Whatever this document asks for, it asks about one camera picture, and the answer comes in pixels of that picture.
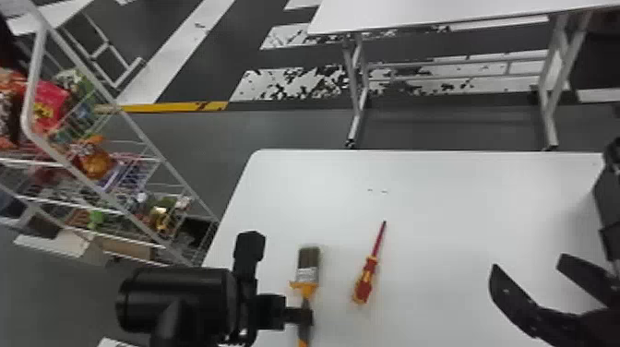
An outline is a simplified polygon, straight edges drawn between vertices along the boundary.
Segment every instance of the gray floor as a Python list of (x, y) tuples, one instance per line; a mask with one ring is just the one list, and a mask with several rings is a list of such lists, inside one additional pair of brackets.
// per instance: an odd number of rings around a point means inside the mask
[[(418, 107), (371, 111), (362, 147), (398, 150), (537, 150), (534, 107)], [(620, 135), (609, 105), (562, 106), (562, 150), (593, 150)], [(216, 213), (222, 214), (255, 151), (340, 149), (350, 110), (139, 115), (137, 122)], [(93, 268), (10, 244), (0, 233), (0, 344), (95, 346), (103, 336), (145, 342), (123, 333), (113, 299), (124, 266)]]

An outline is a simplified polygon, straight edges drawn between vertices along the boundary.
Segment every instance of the snack package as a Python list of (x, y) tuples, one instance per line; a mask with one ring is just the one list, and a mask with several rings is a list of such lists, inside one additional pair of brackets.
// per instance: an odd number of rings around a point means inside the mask
[(19, 96), (19, 98), (23, 99), (27, 87), (28, 81), (26, 80), (26, 77), (17, 71), (0, 67), (1, 91), (12, 91)]
[(34, 98), (34, 131), (46, 135), (55, 130), (65, 116), (69, 92), (52, 82), (40, 81)]
[(88, 178), (100, 180), (116, 165), (110, 154), (99, 146), (102, 142), (103, 137), (95, 135), (71, 145), (79, 159), (80, 170)]
[(13, 150), (19, 143), (19, 113), (21, 106), (12, 91), (0, 90), (0, 150)]
[(64, 90), (68, 90), (76, 102), (82, 100), (95, 90), (95, 87), (84, 74), (75, 68), (59, 72), (54, 76), (53, 83)]
[(157, 198), (152, 195), (150, 192), (139, 192), (136, 195), (137, 201), (137, 210), (136, 215), (139, 219), (141, 219), (145, 224), (150, 224), (150, 211), (155, 207), (157, 203)]
[(149, 227), (159, 234), (170, 235), (173, 231), (170, 222), (172, 220), (173, 211), (164, 207), (156, 206), (150, 211)]
[(89, 211), (89, 229), (97, 230), (99, 227), (105, 223), (105, 214), (101, 211), (91, 210)]
[(37, 167), (32, 166), (29, 169), (30, 179), (35, 185), (46, 187), (56, 186), (60, 184), (66, 170), (56, 167)]
[(87, 130), (96, 122), (97, 116), (92, 109), (86, 104), (80, 104), (71, 111), (71, 114), (65, 116), (60, 126), (50, 129), (47, 132), (47, 138), (51, 143), (59, 146), (68, 146), (72, 144), (76, 138), (83, 137)]
[(97, 185), (103, 188), (103, 190), (108, 191), (112, 186), (116, 186), (116, 184), (127, 176), (128, 170), (132, 167), (131, 162), (126, 162), (123, 160), (117, 160), (116, 165), (110, 171), (108, 171), (100, 180), (97, 182)]

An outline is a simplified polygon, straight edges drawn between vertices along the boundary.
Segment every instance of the white floor marking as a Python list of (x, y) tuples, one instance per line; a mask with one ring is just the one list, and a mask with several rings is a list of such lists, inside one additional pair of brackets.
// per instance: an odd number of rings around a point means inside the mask
[(294, 23), (273, 27), (267, 34), (260, 49), (270, 50), (315, 44), (308, 41), (307, 31), (308, 23)]
[(580, 102), (620, 102), (620, 88), (577, 90)]
[(291, 0), (284, 10), (302, 8), (302, 7), (310, 7), (310, 6), (319, 6), (321, 5), (321, 0)]
[(234, 0), (204, 0), (116, 98), (120, 104), (154, 103), (207, 38)]
[(136, 0), (116, 0), (116, 2), (118, 3), (118, 5), (120, 6), (125, 6), (129, 3), (133, 3)]
[[(497, 57), (502, 55), (522, 56), (539, 54), (545, 51), (515, 52), (511, 54), (480, 54), (471, 58)], [(462, 60), (465, 56), (439, 57), (435, 60)], [(513, 63), (510, 73), (539, 72), (543, 62)], [(556, 57), (550, 71), (547, 87), (553, 86), (559, 72), (559, 57)], [(502, 75), (506, 63), (476, 64), (453, 66), (426, 66), (417, 73), (401, 71), (397, 76), (455, 76), (476, 74)], [(389, 70), (375, 69), (370, 72), (372, 78), (389, 75)], [(448, 95), (473, 93), (501, 93), (531, 90), (538, 77), (525, 78), (451, 78), (424, 81), (404, 81), (397, 83), (371, 82), (370, 89), (374, 96), (397, 93), (399, 95)], [(321, 66), (314, 68), (283, 67), (272, 69), (250, 70), (244, 73), (242, 80), (232, 94), (231, 102), (239, 101), (277, 101), (324, 99), (339, 96), (348, 88), (346, 72), (341, 65)]]

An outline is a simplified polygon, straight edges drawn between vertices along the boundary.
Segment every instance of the wire shelf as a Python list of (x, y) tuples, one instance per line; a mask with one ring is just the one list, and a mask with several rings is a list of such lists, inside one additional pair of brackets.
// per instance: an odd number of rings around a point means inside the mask
[[(160, 165), (156, 158), (134, 157), (127, 154), (115, 154), (116, 168), (98, 182), (103, 191), (116, 197), (124, 208), (132, 204), (131, 197), (144, 188), (147, 181)], [(19, 186), (18, 198), (28, 201), (52, 203), (81, 209), (98, 210), (110, 214), (123, 214), (108, 201), (101, 198), (98, 192), (85, 183), (78, 181), (64, 169), (37, 168), (34, 174), (39, 179), (27, 180)]]
[(148, 235), (137, 228), (134, 223), (123, 216), (109, 216), (103, 223), (93, 225), (89, 211), (76, 209), (69, 216), (66, 224), (67, 229), (76, 233), (92, 234), (130, 244), (165, 248), (164, 245), (154, 242)]
[[(115, 257), (199, 266), (218, 218), (115, 103), (89, 61), (34, 4), (24, 4), (41, 28), (31, 50), (20, 141), (0, 150), (0, 189)], [(50, 100), (41, 98), (45, 88)], [(195, 215), (205, 224), (193, 224)]]

